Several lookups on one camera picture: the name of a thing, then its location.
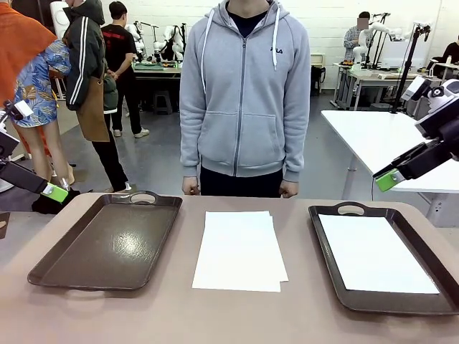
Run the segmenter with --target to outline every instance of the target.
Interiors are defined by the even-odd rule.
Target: plaid shirt
[[[357,27],[352,27],[346,33],[344,37],[344,47],[346,48],[346,55],[344,55],[344,60],[354,60],[354,48],[358,47],[359,44],[355,44],[353,41],[358,41],[360,33],[362,30],[357,29]],[[367,39],[367,44],[370,43],[370,37]]]

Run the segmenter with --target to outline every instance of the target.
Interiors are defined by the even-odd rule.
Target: tray handle
[[[353,201],[342,202],[340,204],[333,206],[332,208],[335,209],[336,213],[338,213],[339,209],[343,208],[344,206],[356,206],[357,208],[362,209],[364,211],[363,216],[367,216],[368,211],[371,209],[368,206],[365,206],[359,202],[353,202]]]
[[[134,196],[138,195],[148,195],[153,198],[155,198],[154,202],[148,202],[148,201],[138,201],[134,202],[132,198]],[[155,205],[158,200],[161,198],[157,193],[154,193],[152,191],[137,191],[134,193],[129,193],[127,195],[112,195],[113,200],[119,202],[119,203],[125,203],[125,204],[140,204],[140,205]]]

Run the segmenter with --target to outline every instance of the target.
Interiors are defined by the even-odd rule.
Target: black t-shirt
[[[454,43],[451,43],[450,45],[448,45],[443,57],[445,59],[447,59],[448,56],[451,56],[453,58],[451,60],[451,63],[458,63],[459,62],[459,44],[454,42]]]
[[[126,59],[126,54],[137,52],[136,43],[132,34],[119,25],[107,25],[102,28],[102,33],[108,69],[116,72]],[[133,75],[133,73],[132,67],[129,67],[120,77]]]
[[[238,16],[234,13],[231,13],[228,11],[229,16],[232,18],[232,20],[235,21],[235,24],[237,28],[239,29],[239,32],[244,38],[247,38],[249,34],[252,33],[253,29],[260,23],[263,18],[266,17],[268,11],[258,14],[257,16],[253,16],[251,18],[242,18],[241,16]]]

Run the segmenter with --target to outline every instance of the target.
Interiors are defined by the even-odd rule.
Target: white table
[[[349,199],[357,159],[374,175],[396,157],[425,141],[415,127],[416,121],[401,113],[323,111],[322,115],[353,153],[343,199]],[[392,190],[417,192],[421,196],[434,194],[427,218],[437,227],[458,225],[441,218],[445,215],[442,210],[446,208],[449,195],[459,194],[458,162],[449,160],[423,177],[404,181]]]
[[[435,66],[440,66],[440,67],[445,68],[445,72],[443,73],[442,84],[446,80],[446,73],[448,72],[448,70],[459,70],[459,66],[456,64],[452,64],[452,63],[437,63]]]

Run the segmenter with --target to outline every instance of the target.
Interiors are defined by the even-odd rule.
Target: stack of paper
[[[193,288],[280,292],[287,281],[268,211],[206,213]]]
[[[346,289],[439,294],[384,217],[319,218]]]

